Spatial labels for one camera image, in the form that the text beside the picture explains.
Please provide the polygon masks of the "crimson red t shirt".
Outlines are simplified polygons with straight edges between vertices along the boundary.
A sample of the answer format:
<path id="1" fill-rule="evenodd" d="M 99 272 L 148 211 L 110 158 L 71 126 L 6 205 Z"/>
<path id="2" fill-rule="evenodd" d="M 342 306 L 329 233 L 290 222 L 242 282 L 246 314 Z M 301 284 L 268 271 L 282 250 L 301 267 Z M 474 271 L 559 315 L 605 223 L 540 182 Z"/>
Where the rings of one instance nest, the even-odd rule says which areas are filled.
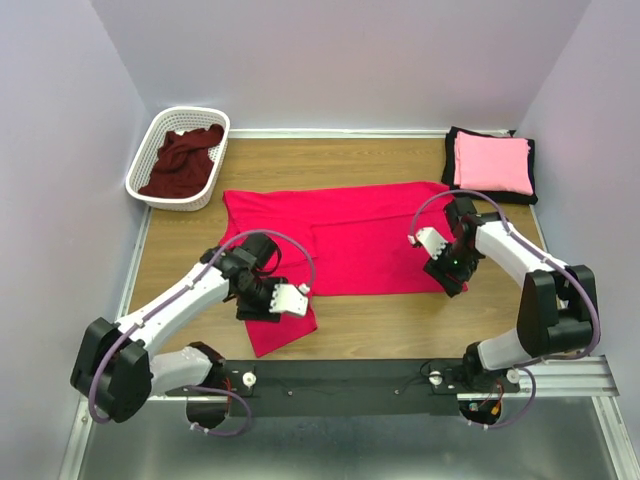
<path id="1" fill-rule="evenodd" d="M 278 232 L 283 258 L 270 261 L 276 275 L 295 284 L 316 267 L 312 294 L 322 297 L 443 293 L 424 272 L 428 256 L 414 248 L 408 230 L 414 213 L 433 202 L 420 218 L 451 240 L 444 207 L 451 201 L 445 186 L 433 182 L 257 193 L 227 190 L 226 239 L 252 229 Z"/>

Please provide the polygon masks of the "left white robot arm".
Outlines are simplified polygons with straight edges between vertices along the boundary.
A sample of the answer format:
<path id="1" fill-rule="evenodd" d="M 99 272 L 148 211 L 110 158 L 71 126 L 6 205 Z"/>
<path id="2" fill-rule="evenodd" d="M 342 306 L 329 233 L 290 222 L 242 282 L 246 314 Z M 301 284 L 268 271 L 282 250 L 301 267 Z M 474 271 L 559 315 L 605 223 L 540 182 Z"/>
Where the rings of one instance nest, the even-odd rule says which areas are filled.
<path id="1" fill-rule="evenodd" d="M 157 298 L 114 322 L 98 318 L 86 328 L 70 384 L 88 401 L 96 423 L 122 423 L 153 396 L 184 389 L 239 400 L 226 376 L 226 360 L 204 343 L 162 353 L 168 340 L 206 309 L 230 300 L 245 322 L 278 323 L 305 315 L 308 288 L 277 277 L 265 266 L 282 255 L 273 232 L 253 230 L 207 250 L 189 272 Z"/>

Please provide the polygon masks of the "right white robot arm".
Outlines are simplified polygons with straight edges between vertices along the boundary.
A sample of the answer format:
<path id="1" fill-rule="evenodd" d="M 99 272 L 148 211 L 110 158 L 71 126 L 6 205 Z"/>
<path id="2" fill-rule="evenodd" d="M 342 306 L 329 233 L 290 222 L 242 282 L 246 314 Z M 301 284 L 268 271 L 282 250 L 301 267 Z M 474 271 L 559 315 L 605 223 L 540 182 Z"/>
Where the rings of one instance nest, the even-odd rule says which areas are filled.
<path id="1" fill-rule="evenodd" d="M 469 345 L 460 366 L 442 377 L 480 392 L 502 379 L 517 382 L 521 368 L 542 360 L 589 355 L 601 338 L 593 271 L 537 247 L 500 207 L 478 212 L 472 195 L 462 191 L 444 208 L 452 240 L 434 227 L 413 225 L 409 241 L 427 252 L 424 270 L 449 297 L 460 294 L 480 261 L 489 258 L 519 286 L 520 304 L 511 330 Z"/>

